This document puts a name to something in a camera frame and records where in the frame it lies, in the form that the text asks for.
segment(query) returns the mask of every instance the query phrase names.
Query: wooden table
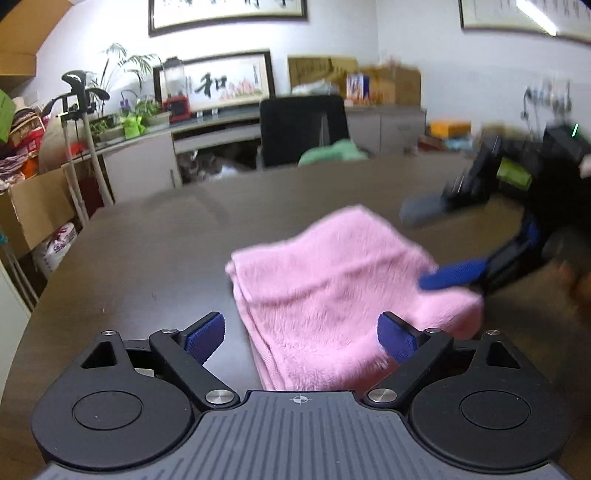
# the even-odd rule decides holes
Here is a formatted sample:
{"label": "wooden table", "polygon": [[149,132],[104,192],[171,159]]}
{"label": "wooden table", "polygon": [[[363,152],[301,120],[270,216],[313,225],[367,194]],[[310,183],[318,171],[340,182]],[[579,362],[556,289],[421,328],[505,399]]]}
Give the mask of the wooden table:
{"label": "wooden table", "polygon": [[[517,230],[519,209],[495,201],[419,230],[403,228],[398,220],[406,197],[440,190],[468,166],[460,157],[433,154],[284,168],[99,212],[51,279],[12,364],[0,408],[1,478],[26,480],[43,467],[29,432],[33,407],[102,330],[118,330],[124,339],[147,338],[219,310],[226,317],[226,342],[207,367],[240,394],[259,388],[224,272],[237,248],[289,238],[340,207],[362,203],[424,245],[438,262],[490,252]],[[587,398],[577,385],[586,385],[581,375],[589,377],[590,335],[577,324],[550,271],[488,298],[486,316],[490,327],[509,334],[546,375]],[[587,478],[589,431],[575,437],[563,458],[578,478]]]}

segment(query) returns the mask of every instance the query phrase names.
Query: potted plant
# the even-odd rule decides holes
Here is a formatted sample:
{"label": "potted plant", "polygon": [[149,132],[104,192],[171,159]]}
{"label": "potted plant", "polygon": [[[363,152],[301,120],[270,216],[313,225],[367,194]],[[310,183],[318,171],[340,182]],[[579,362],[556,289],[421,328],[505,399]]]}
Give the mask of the potted plant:
{"label": "potted plant", "polygon": [[138,100],[135,104],[135,114],[142,117],[142,123],[146,127],[167,125],[170,121],[170,112],[163,112],[160,104],[154,99]]}
{"label": "potted plant", "polygon": [[92,133],[92,140],[95,143],[109,142],[125,136],[124,128],[120,124],[119,118],[115,115],[94,120],[90,124],[90,132]]}
{"label": "potted plant", "polygon": [[[152,73],[153,60],[159,60],[155,54],[147,55],[129,55],[127,49],[118,43],[113,43],[109,48],[102,52],[106,55],[105,66],[99,75],[94,72],[87,72],[89,75],[89,86],[100,88],[110,92],[115,82],[125,74],[133,74],[139,81],[141,90],[144,84],[144,77]],[[98,105],[99,119],[105,116],[105,102],[97,97],[93,98]]]}

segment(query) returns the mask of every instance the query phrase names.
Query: red appliance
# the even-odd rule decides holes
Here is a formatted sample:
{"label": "red appliance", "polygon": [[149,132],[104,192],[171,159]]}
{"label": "red appliance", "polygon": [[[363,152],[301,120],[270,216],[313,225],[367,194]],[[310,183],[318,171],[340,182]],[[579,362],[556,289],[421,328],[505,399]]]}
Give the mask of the red appliance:
{"label": "red appliance", "polygon": [[166,60],[163,66],[167,98],[163,100],[162,107],[170,112],[171,122],[186,120],[191,117],[191,109],[184,63],[178,57],[173,57]]}

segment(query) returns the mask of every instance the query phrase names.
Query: framed calligraphy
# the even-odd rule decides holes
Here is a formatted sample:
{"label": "framed calligraphy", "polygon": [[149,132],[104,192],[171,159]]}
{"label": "framed calligraphy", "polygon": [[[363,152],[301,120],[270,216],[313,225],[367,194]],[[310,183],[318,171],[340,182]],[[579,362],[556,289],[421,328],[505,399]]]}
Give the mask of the framed calligraphy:
{"label": "framed calligraphy", "polygon": [[[183,63],[192,112],[259,104],[275,96],[269,50],[203,57]],[[154,68],[154,94],[158,102],[168,97],[161,66]]]}
{"label": "framed calligraphy", "polygon": [[556,38],[591,43],[591,8],[580,0],[459,2],[463,30],[506,30],[548,35],[548,31],[533,20],[539,17],[549,22],[552,29],[556,28]]}
{"label": "framed calligraphy", "polygon": [[148,0],[150,37],[252,20],[308,20],[307,0]]}

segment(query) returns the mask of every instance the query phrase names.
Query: pink towel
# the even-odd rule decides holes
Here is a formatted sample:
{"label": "pink towel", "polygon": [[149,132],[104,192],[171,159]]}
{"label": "pink towel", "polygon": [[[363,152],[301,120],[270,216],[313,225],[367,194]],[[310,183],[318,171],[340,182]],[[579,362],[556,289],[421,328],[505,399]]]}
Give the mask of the pink towel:
{"label": "pink towel", "polygon": [[294,239],[232,254],[226,272],[267,390],[365,391],[396,368],[378,342],[382,312],[418,330],[459,339],[482,321],[482,298],[465,289],[418,288],[436,263],[362,206],[348,207]]}

